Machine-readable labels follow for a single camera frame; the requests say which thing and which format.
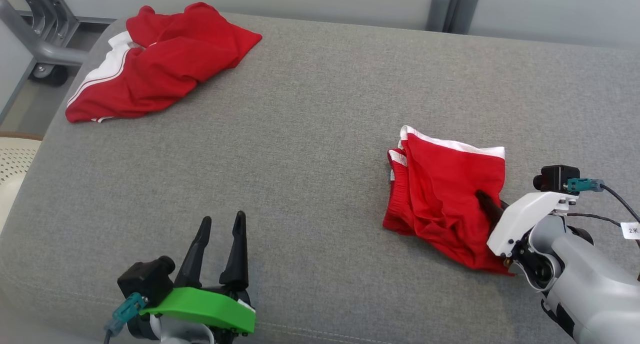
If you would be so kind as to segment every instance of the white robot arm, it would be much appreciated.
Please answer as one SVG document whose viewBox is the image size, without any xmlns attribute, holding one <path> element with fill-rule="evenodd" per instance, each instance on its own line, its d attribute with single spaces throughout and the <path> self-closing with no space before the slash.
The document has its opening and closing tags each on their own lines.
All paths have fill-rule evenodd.
<svg viewBox="0 0 640 344">
<path fill-rule="evenodd" d="M 544 191 L 506 207 L 487 245 L 505 265 L 524 271 L 544 296 L 543 310 L 578 344 L 637 344 L 640 282 L 596 249 L 585 230 L 568 226 L 561 213 L 576 205 L 578 194 L 567 191 L 566 182 L 579 178 L 579 170 L 548 166 L 542 176 L 546 187 L 536 188 Z M 495 217 L 496 208 L 487 207 L 493 203 L 482 193 L 478 198 Z"/>
</svg>

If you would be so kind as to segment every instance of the gray upholstery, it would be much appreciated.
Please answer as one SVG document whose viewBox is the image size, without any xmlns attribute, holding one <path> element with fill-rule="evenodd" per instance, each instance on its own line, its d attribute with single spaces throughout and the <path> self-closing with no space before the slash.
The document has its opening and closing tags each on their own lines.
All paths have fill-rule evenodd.
<svg viewBox="0 0 640 344">
<path fill-rule="evenodd" d="M 181 262 L 214 221 L 215 284 L 247 214 L 256 333 L 238 342 L 571 342 L 523 278 L 466 269 L 382 228 L 400 127 L 507 149 L 502 198 L 541 166 L 579 166 L 640 208 L 640 53 L 299 22 L 229 20 L 265 37 L 166 111 L 51 124 L 0 237 L 0 287 L 36 319 L 100 338 L 137 260 Z M 114 23 L 71 87 L 98 66 Z M 606 193 L 577 210 L 629 219 Z M 572 219 L 632 273 L 618 228 Z M 128 335 L 115 342 L 135 342 Z"/>
</svg>

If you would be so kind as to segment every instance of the beige chair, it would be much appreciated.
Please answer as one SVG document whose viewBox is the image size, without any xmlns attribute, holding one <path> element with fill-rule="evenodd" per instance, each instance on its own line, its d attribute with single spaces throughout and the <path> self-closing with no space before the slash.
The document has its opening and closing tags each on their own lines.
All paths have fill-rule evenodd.
<svg viewBox="0 0 640 344">
<path fill-rule="evenodd" d="M 0 234 L 42 137 L 0 132 Z"/>
</svg>

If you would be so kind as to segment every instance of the gray metal leg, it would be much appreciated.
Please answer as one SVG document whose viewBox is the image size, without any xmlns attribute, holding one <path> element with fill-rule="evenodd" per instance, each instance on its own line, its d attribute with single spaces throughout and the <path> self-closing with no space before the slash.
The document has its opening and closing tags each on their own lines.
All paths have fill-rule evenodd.
<svg viewBox="0 0 640 344">
<path fill-rule="evenodd" d="M 46 38 L 55 23 L 55 13 L 51 6 L 43 4 L 48 0 L 25 0 L 33 14 L 33 30 L 41 38 Z"/>
<path fill-rule="evenodd" d="M 431 0 L 429 17 L 427 18 L 427 31 L 442 32 L 450 2 L 451 0 Z"/>
<path fill-rule="evenodd" d="M 57 47 L 42 40 L 36 32 L 18 15 L 8 0 L 0 0 L 0 20 L 31 52 L 41 64 L 80 66 L 87 58 L 87 52 L 72 48 Z"/>
<path fill-rule="evenodd" d="M 444 20 L 444 28 L 442 32 L 450 32 L 451 31 L 451 22 L 453 20 L 453 14 L 458 8 L 458 0 L 450 0 L 448 5 L 448 10 L 446 11 L 446 18 Z"/>
<path fill-rule="evenodd" d="M 45 12 L 52 14 L 50 21 L 55 23 L 55 31 L 46 36 L 41 35 L 41 38 L 54 46 L 66 47 L 80 25 L 67 4 L 64 0 L 34 0 L 34 3 L 45 7 Z"/>
<path fill-rule="evenodd" d="M 450 33 L 466 35 L 471 27 L 478 0 L 458 0 L 457 9 L 451 20 Z"/>
</svg>

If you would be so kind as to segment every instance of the green plastic part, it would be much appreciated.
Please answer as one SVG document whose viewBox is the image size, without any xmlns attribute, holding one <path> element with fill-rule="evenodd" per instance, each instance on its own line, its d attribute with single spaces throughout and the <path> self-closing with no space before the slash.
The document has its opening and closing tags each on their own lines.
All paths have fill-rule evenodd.
<svg viewBox="0 0 640 344">
<path fill-rule="evenodd" d="M 140 314 L 162 314 L 217 328 L 253 333 L 256 313 L 230 297 L 194 287 L 177 287 L 160 305 Z"/>
</svg>

